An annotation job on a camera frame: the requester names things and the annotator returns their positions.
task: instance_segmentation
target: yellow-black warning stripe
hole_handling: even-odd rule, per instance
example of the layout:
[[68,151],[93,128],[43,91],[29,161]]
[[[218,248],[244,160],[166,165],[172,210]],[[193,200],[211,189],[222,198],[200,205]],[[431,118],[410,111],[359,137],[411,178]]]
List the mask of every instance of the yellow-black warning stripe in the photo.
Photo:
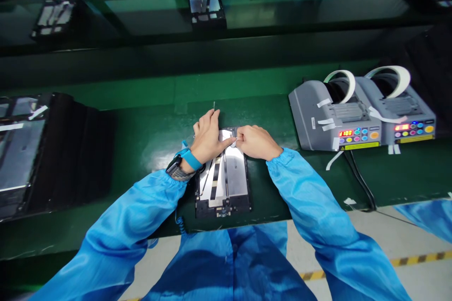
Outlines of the yellow-black warning stripe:
[[[447,259],[452,259],[452,251],[410,256],[401,259],[392,259],[390,261],[393,267],[401,267]],[[323,270],[316,270],[309,273],[301,273],[300,276],[303,279],[303,281],[320,280],[325,278],[325,272]]]

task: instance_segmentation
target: left hand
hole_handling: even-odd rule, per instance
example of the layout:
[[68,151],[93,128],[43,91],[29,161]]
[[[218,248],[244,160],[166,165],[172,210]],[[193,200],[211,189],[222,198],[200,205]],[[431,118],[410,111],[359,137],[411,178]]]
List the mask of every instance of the left hand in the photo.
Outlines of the left hand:
[[[194,142],[190,150],[193,156],[202,164],[216,158],[218,154],[236,140],[234,137],[223,142],[218,140],[218,115],[220,115],[220,110],[211,109],[193,125]],[[182,159],[180,167],[186,173],[194,171],[185,159]]]

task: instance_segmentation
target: finger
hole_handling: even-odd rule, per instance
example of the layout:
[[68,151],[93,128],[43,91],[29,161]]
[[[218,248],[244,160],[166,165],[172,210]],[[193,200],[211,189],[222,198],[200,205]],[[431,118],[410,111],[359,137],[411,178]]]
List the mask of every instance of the finger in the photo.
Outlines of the finger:
[[218,128],[218,116],[220,115],[220,110],[216,110],[213,112],[212,117],[210,118],[210,126],[214,126]]
[[237,139],[239,139],[241,141],[245,141],[245,128],[246,128],[246,126],[237,128]]
[[193,125],[194,136],[197,136],[199,133],[199,121]]
[[211,110],[208,110],[207,113],[205,113],[201,118],[199,119],[199,128],[204,129],[204,126],[208,127],[210,125],[210,118],[213,114],[214,110],[213,108]]
[[232,137],[232,138],[229,138],[229,139],[226,139],[226,140],[220,142],[219,152],[221,153],[222,151],[224,151],[226,149],[226,147],[229,147],[230,145],[232,145],[235,140],[237,140],[237,138]]
[[245,141],[237,139],[237,142],[235,143],[235,146],[242,151],[242,146],[243,146],[244,143],[245,143]]
[[250,125],[238,127],[238,128],[237,128],[237,134],[242,134],[242,135],[244,135],[244,134],[246,133],[246,131],[247,131],[248,129],[250,129],[250,128],[251,128]]

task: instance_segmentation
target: smartwatch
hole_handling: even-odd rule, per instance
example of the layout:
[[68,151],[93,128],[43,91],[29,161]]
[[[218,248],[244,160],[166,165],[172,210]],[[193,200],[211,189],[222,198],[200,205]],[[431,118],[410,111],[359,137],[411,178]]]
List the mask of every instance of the smartwatch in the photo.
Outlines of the smartwatch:
[[181,162],[182,156],[180,154],[176,155],[166,168],[166,172],[176,181],[188,181],[195,175],[196,171],[190,174],[184,172],[180,168]]

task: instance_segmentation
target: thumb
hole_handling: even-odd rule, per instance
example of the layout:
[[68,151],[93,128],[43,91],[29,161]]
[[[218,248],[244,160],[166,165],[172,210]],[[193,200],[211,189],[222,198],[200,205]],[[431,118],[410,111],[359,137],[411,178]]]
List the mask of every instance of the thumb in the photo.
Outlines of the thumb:
[[234,141],[237,140],[237,138],[229,138],[220,143],[220,151],[224,151],[226,147],[229,147],[234,143]]

